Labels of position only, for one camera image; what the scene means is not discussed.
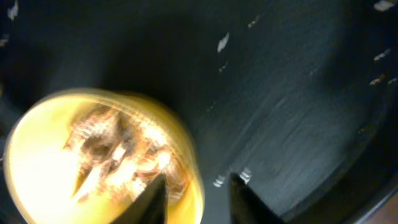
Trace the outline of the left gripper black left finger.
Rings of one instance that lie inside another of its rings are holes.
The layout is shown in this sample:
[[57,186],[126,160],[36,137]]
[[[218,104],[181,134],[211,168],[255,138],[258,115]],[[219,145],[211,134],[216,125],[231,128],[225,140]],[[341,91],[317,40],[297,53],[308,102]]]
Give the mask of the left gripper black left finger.
[[166,193],[165,176],[160,174],[112,224],[165,224]]

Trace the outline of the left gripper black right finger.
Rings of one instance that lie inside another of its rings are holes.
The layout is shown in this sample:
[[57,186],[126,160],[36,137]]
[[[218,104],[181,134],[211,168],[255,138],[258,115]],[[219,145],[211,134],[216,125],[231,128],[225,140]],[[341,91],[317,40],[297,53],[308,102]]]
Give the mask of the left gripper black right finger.
[[285,224],[236,173],[229,176],[229,210],[233,224]]

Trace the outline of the yellow bowl with food scraps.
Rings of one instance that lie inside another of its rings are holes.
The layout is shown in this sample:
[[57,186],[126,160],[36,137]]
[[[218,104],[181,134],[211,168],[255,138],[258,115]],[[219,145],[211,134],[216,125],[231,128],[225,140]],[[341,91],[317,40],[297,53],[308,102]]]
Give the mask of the yellow bowl with food scraps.
[[112,223],[160,174],[166,223],[200,223],[195,146],[177,116],[133,93],[72,89],[37,102],[4,152],[9,195],[27,223]]

